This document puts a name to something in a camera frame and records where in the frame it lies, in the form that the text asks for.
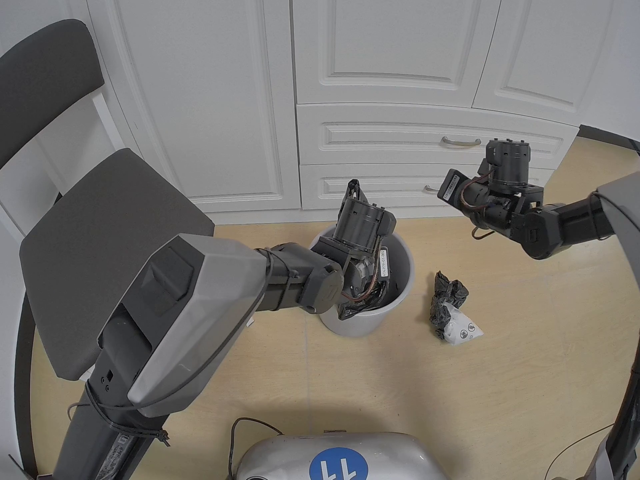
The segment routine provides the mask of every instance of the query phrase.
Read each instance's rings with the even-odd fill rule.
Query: gray chair
[[[104,84],[84,23],[53,23],[0,58],[0,168],[47,124]],[[77,380],[97,336],[148,257],[178,233],[214,225],[130,149],[94,167],[25,236],[20,262],[42,343]]]

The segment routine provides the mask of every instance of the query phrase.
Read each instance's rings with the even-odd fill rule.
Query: gray trash can
[[[314,238],[310,247],[316,244],[320,236],[331,236],[334,228],[335,224],[322,231]],[[396,233],[384,238],[382,245],[386,246],[389,251],[392,279],[396,282],[397,286],[393,285],[389,290],[396,291],[395,299],[382,308],[374,309],[373,311],[363,311],[347,320],[340,320],[338,318],[338,310],[336,306],[333,306],[329,311],[320,315],[320,320],[322,320],[328,329],[331,329],[331,331],[336,334],[356,338],[372,333],[382,323],[382,320],[385,319],[389,311],[396,308],[411,292],[415,279],[415,265],[409,247],[407,247],[404,240]]]

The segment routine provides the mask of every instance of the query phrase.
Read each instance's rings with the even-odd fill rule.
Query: tied garbage bag
[[[436,327],[438,338],[452,345],[459,345],[484,334],[460,311],[460,306],[467,300],[468,295],[469,291],[459,280],[449,281],[442,272],[436,274],[429,320]]]

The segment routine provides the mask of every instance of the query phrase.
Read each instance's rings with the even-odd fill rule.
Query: robotic arm
[[[476,229],[498,232],[544,259],[616,233],[640,278],[640,173],[569,205],[543,204],[530,185],[531,149],[492,140],[479,175],[450,170],[438,197]],[[357,180],[332,237],[312,250],[288,243],[252,250],[233,240],[179,235],[149,258],[104,326],[94,372],[67,431],[54,480],[126,480],[154,439],[168,444],[168,415],[201,393],[254,311],[299,306],[341,318],[383,305],[381,243],[396,219],[368,203]],[[640,348],[622,407],[587,480],[622,480],[640,440]]]

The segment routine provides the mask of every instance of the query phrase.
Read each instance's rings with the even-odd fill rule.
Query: chair seat
[[[59,377],[77,380],[98,334],[149,256],[213,222],[144,160],[122,149],[69,190],[24,238],[22,274],[40,338]]]

